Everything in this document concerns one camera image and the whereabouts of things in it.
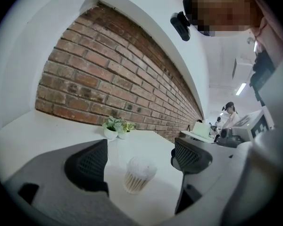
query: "ceiling light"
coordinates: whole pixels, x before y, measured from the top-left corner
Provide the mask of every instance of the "ceiling light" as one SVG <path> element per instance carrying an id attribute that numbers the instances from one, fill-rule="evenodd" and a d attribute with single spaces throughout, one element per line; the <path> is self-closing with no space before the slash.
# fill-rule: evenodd
<path id="1" fill-rule="evenodd" d="M 254 46 L 254 52 L 256 52 L 257 45 L 258 45 L 258 43 L 257 43 L 257 41 L 256 41 L 256 42 L 255 42 L 255 46 Z"/>
<path id="2" fill-rule="evenodd" d="M 244 89 L 245 86 L 246 86 L 246 83 L 243 83 L 243 84 L 240 86 L 239 90 L 238 90 L 237 93 L 236 93 L 237 96 L 241 94 L 241 92 L 243 91 L 243 89 Z"/>

